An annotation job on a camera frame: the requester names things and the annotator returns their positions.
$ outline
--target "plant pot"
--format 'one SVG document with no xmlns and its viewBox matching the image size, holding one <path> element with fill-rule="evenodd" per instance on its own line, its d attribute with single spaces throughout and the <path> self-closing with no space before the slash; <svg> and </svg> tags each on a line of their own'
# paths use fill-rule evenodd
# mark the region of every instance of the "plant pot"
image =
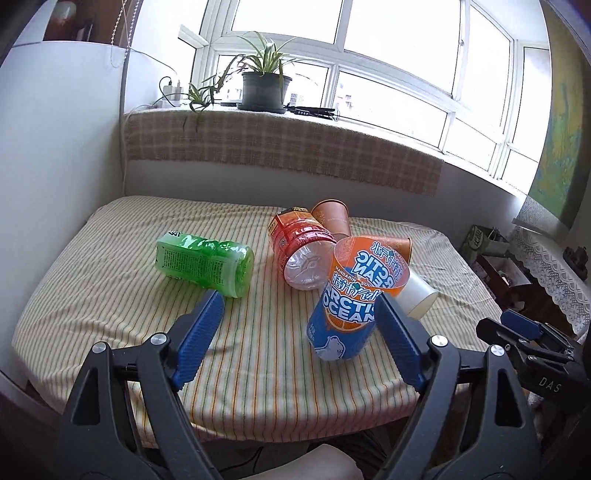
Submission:
<svg viewBox="0 0 591 480">
<path fill-rule="evenodd" d="M 276 73 L 264 75 L 258 72 L 243 73 L 242 103 L 238 105 L 238 109 L 251 112 L 285 113 L 283 101 L 291 78 L 283 76 L 281 93 L 279 79 Z"/>
</svg>

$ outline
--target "blue soda can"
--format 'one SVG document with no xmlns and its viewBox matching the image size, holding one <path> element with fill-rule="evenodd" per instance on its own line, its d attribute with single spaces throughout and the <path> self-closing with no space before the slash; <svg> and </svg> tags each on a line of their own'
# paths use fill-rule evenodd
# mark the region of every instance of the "blue soda can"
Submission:
<svg viewBox="0 0 591 480">
<path fill-rule="evenodd" d="M 310 316 L 306 334 L 322 360 L 358 355 L 374 327 L 374 301 L 381 292 L 396 296 L 410 271 L 394 249 L 365 237 L 335 246 L 329 281 Z"/>
</svg>

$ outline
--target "plaid cloth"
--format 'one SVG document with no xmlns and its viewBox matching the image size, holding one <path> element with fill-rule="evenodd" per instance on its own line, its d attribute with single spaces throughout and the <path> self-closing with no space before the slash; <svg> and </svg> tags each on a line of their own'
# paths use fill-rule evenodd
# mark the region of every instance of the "plaid cloth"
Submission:
<svg viewBox="0 0 591 480">
<path fill-rule="evenodd" d="M 434 196 L 443 160 L 296 115 L 186 109 L 132 113 L 127 160 L 207 161 L 302 171 Z"/>
</svg>

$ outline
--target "polar bear graphic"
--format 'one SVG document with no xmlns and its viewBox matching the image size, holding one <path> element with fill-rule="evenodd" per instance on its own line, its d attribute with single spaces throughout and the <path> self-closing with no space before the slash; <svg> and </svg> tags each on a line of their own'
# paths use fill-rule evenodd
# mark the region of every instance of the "polar bear graphic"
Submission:
<svg viewBox="0 0 591 480">
<path fill-rule="evenodd" d="M 345 346 L 339 337 L 332 335 L 326 339 L 326 345 L 320 348 L 314 348 L 314 350 L 322 360 L 338 360 L 345 353 Z"/>
</svg>

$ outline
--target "green plastic bottle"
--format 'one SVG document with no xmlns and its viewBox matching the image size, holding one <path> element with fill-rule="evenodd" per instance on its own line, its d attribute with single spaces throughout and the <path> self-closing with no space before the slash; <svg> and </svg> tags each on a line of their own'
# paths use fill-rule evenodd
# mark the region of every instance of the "green plastic bottle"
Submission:
<svg viewBox="0 0 591 480">
<path fill-rule="evenodd" d="M 169 231 L 156 242 L 156 268 L 169 277 L 240 298 L 251 283 L 254 253 L 247 245 Z"/>
</svg>

